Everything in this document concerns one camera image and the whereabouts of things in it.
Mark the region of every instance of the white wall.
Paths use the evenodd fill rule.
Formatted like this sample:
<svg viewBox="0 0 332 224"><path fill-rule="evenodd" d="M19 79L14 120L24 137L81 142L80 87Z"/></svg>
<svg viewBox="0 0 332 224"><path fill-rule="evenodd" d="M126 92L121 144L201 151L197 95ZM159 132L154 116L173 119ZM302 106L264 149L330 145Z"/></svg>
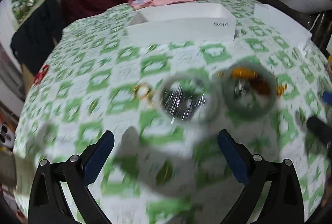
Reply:
<svg viewBox="0 0 332 224"><path fill-rule="evenodd" d="M8 54L11 61L14 63L15 67L21 71L20 65L17 59L14 57L13 52L10 48L10 43L12 37L15 33L15 29L11 23L11 13L10 13L10 3L9 0L2 0L0 2L0 43L6 53Z"/></svg>
<svg viewBox="0 0 332 224"><path fill-rule="evenodd" d="M5 83L0 79L0 100L1 102L10 109L17 117L20 116L23 101L20 100L10 89L5 85Z"/></svg>

